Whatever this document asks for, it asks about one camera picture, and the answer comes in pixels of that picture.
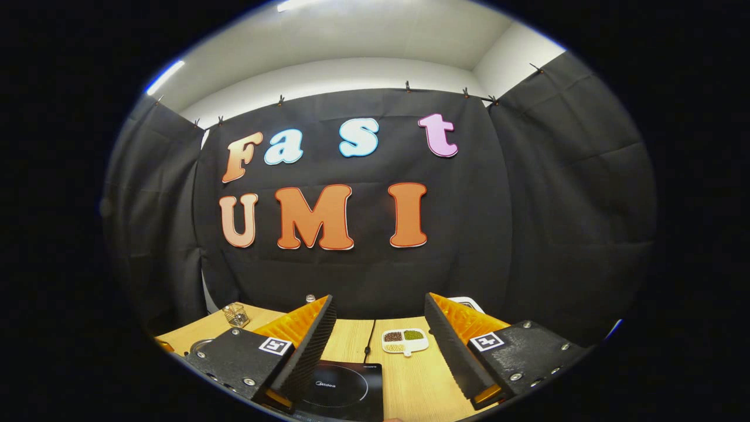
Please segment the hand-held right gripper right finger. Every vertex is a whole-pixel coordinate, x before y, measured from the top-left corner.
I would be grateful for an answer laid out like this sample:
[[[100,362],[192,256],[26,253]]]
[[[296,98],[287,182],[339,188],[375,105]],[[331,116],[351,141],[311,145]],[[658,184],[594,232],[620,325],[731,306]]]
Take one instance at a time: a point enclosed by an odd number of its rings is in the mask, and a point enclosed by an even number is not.
[[[434,293],[424,296],[424,318],[475,410],[528,395],[589,354],[534,321],[508,324]]]

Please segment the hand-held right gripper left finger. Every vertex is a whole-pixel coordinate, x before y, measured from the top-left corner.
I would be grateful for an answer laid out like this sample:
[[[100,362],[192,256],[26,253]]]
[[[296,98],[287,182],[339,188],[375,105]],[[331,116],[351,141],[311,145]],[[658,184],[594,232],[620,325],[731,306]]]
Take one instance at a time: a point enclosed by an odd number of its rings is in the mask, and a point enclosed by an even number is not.
[[[184,361],[244,400],[292,412],[310,389],[336,321],[334,297],[326,295],[252,331],[230,328],[198,341]]]

